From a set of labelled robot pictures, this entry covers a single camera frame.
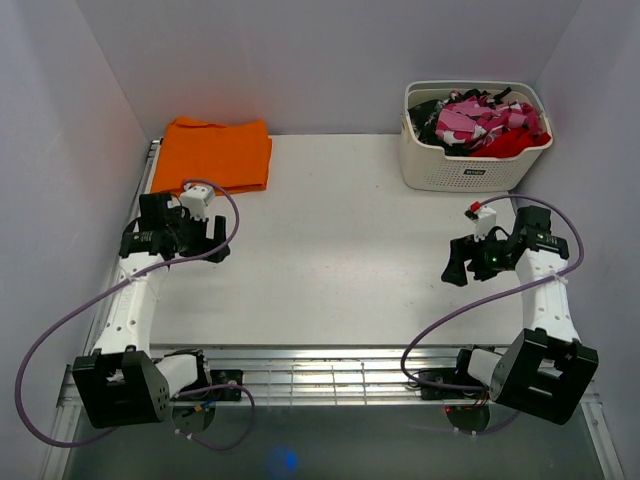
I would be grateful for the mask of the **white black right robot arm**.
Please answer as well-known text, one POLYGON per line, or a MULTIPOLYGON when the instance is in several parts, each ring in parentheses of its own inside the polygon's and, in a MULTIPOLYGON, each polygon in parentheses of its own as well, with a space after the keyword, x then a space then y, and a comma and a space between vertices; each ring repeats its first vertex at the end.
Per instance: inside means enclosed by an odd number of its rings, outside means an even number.
POLYGON ((484 388, 491 401, 557 425, 572 416, 599 365, 583 345, 569 309, 563 270, 568 242, 553 234, 550 210, 518 209, 511 232, 499 238, 496 212, 480 203, 466 216, 472 234, 450 243, 441 278, 462 287, 513 271, 520 285, 523 329, 504 353, 472 347, 459 352, 451 382, 464 397, 484 388))

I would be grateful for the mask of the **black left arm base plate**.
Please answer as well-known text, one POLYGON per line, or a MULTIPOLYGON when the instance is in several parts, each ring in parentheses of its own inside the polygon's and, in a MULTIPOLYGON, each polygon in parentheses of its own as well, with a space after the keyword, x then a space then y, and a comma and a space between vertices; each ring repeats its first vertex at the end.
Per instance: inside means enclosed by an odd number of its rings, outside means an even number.
MULTIPOLYGON (((241 369, 211 370, 210 383, 212 385, 242 385, 244 371, 241 369)), ((210 390, 203 394, 204 401, 211 402, 237 402, 241 399, 242 392, 237 389, 225 388, 210 390)))

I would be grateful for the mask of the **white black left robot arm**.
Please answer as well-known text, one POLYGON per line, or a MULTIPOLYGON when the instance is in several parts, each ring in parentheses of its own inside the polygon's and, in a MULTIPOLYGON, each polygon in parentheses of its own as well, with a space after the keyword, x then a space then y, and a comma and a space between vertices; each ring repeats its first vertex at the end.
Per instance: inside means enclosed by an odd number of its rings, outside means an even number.
POLYGON ((178 260, 222 262, 230 253, 226 219, 209 217, 213 188, 191 184, 180 195, 139 197, 139 214, 120 242, 118 280, 104 329, 72 376, 91 425, 98 429, 164 421, 183 392, 205 397, 212 387, 203 353, 183 350, 155 361, 150 335, 161 285, 178 260))

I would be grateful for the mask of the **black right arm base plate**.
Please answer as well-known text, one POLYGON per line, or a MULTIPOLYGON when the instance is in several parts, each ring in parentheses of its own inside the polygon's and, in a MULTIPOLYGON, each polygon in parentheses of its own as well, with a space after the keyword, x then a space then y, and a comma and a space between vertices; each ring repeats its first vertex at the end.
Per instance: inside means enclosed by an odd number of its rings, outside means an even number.
POLYGON ((423 369, 418 372, 422 400, 480 400, 487 394, 487 387, 468 373, 456 368, 423 369), (460 390, 445 388, 443 384, 471 386, 471 389, 460 390))

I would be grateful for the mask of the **orange trousers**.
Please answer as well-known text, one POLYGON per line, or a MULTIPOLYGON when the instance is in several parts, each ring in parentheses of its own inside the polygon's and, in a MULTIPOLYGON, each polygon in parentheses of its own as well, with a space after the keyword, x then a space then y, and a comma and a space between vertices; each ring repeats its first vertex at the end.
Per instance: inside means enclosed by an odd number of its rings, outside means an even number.
POLYGON ((179 192, 188 179, 212 181, 234 194, 263 191, 271 153, 263 120, 227 126, 178 117, 165 130, 151 191, 179 192))

